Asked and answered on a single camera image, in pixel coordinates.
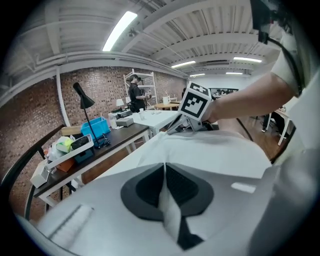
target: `cardboard box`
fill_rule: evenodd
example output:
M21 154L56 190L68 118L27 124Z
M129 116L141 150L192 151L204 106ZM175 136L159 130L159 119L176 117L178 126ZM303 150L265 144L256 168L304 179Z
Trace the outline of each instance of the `cardboard box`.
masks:
M75 164L75 162L76 162L75 159L72 157L58 164L56 168L67 173L70 170L70 168Z

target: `white box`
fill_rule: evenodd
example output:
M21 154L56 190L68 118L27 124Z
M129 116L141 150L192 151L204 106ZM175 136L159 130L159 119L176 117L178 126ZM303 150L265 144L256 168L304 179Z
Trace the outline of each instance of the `white box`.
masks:
M35 169L30 181L36 187L39 188L42 184L46 183L49 177L49 172L45 169L47 159L40 162Z
M178 112L191 119L200 121L212 100L209 89L189 82Z

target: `blue bin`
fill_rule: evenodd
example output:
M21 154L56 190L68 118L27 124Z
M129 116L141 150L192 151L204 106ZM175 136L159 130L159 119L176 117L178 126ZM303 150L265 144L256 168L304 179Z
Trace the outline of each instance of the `blue bin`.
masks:
M97 139L101 138L103 136L102 134L110 133L107 119L105 119L104 117L98 117L93 120L90 120L90 124L91 124L93 131L94 131L94 135L96 136ZM93 140L95 139L94 135L91 132L91 129L90 129L88 122L85 122L81 126L81 132L84 136L90 134L92 139Z

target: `white wall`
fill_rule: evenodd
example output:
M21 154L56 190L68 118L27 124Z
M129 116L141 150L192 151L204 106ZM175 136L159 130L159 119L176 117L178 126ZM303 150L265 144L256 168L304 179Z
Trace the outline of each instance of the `white wall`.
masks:
M205 88L230 88L242 90L248 85L246 77L204 76L195 77L190 80Z

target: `brick wall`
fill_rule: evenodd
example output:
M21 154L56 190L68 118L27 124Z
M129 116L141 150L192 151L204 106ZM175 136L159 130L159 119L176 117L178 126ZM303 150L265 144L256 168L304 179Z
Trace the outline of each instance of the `brick wall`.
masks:
M0 108L0 178L8 169L43 136L63 124L55 79L47 79L22 91ZM53 137L48 147L60 134ZM22 215L29 193L31 178L42 160L37 153L18 176L10 194L13 209ZM31 217L43 214L44 203L32 202Z
M136 72L150 73L148 70L135 69ZM84 92L95 101L87 109L88 117L93 119L102 114L108 116L116 110L116 99L125 102L126 89L124 75L131 72L126 67L95 67L79 69L61 74L61 90L65 110L71 125L81 125L85 115L80 109L80 98L73 89L73 84L79 82ZM155 72L156 92L158 100L165 96L176 95L181 99L181 92L186 86L184 79ZM23 153L59 125L63 124L60 112L56 79L46 79L16 95L0 108L0 178L19 159ZM51 139L48 147L60 134ZM18 177L10 195L13 209L23 214L25 200L30 189L29 179L37 164L41 161L37 154ZM39 219L43 214L44 204L39 199L32 202L31 218Z

